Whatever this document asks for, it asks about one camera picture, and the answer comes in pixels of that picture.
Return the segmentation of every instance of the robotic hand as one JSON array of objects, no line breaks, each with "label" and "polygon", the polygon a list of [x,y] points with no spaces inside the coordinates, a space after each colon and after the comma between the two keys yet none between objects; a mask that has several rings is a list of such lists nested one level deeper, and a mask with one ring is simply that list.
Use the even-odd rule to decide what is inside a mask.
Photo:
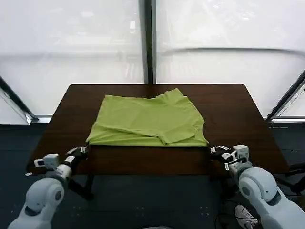
[{"label": "robotic hand", "polygon": [[79,162],[87,159],[87,148],[74,148],[67,155],[60,165],[58,154],[49,154],[41,160],[35,160],[35,166],[45,166],[52,171],[30,187],[21,213],[8,229],[51,229],[51,220],[62,202],[71,175]]},{"label": "robotic hand", "polygon": [[[213,147],[211,153],[225,162],[225,168],[235,179],[240,192],[260,215],[264,229],[305,228],[303,210],[287,199],[271,173],[252,166],[247,146],[234,146],[232,153],[228,152],[229,148],[223,147]],[[216,155],[217,149],[222,149],[223,153]]]}]

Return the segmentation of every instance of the sneaker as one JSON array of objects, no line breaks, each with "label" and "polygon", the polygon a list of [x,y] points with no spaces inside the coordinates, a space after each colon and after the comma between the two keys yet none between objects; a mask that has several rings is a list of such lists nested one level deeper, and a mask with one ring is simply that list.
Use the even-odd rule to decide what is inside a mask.
[{"label": "sneaker", "polygon": [[250,212],[248,212],[248,210],[242,205],[237,205],[235,207],[235,216],[239,217],[239,219],[236,219],[239,226],[241,226],[243,229],[253,229],[254,226],[258,223],[258,220],[254,219]]}]

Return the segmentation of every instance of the dark brown tabletop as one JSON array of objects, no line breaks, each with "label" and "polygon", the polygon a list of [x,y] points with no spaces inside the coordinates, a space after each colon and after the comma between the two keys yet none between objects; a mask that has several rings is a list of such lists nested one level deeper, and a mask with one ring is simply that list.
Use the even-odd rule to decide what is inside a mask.
[{"label": "dark brown tabletop", "polygon": [[[33,161],[49,153],[60,159],[70,149],[85,145],[106,94],[153,98],[174,88],[193,102],[205,120],[203,133],[212,146],[247,145],[254,166],[272,173],[288,171],[268,124],[242,84],[71,85],[27,164],[33,174],[45,172]],[[198,147],[91,146],[78,174],[223,175],[224,166],[211,162]]]}]

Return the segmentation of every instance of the green t-shirt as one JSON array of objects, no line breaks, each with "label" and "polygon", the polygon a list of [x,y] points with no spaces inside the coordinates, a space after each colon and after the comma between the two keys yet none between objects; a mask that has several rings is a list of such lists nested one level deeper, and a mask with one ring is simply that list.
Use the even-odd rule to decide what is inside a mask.
[{"label": "green t-shirt", "polygon": [[111,146],[207,146],[204,119],[178,89],[153,99],[106,95],[87,142]]}]

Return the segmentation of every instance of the black cable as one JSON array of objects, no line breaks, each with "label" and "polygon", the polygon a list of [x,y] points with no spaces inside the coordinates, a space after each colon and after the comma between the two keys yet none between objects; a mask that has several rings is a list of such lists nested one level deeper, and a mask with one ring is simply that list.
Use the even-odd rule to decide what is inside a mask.
[{"label": "black cable", "polygon": [[239,205],[239,204],[242,205],[241,203],[238,203],[238,202],[236,202],[236,201],[234,201],[234,200],[231,200],[231,199],[225,199],[224,202],[226,202],[226,201],[227,201],[227,202],[235,203],[235,204],[237,204],[237,205]]},{"label": "black cable", "polygon": [[288,197],[300,197],[302,195],[302,194],[290,195],[290,194],[286,194],[286,193],[283,193],[283,194]]}]

